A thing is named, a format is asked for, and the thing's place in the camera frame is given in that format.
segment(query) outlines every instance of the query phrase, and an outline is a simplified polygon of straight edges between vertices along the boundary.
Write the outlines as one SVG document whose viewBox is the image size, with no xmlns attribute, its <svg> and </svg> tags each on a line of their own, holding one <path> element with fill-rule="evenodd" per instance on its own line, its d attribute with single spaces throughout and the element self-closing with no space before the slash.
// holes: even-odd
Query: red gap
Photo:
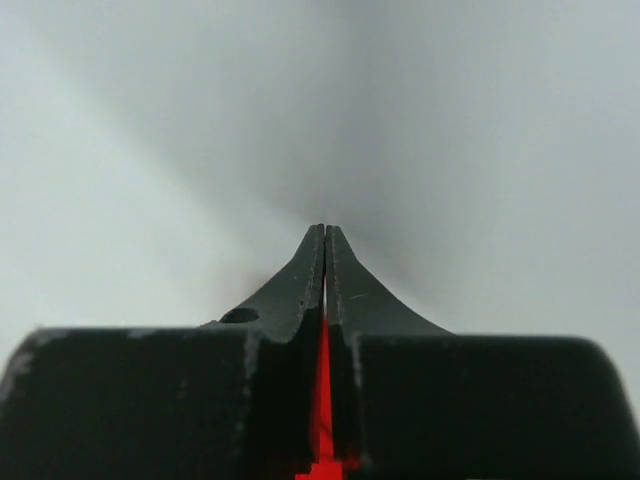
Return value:
<svg viewBox="0 0 640 480">
<path fill-rule="evenodd" d="M 333 428 L 331 421 L 331 377 L 329 371 L 329 325 L 326 317 L 322 321 L 318 369 L 313 392 L 312 424 L 310 440 L 317 463 L 311 473 L 298 474 L 296 480 L 342 480 L 342 464 L 333 454 Z"/>
</svg>

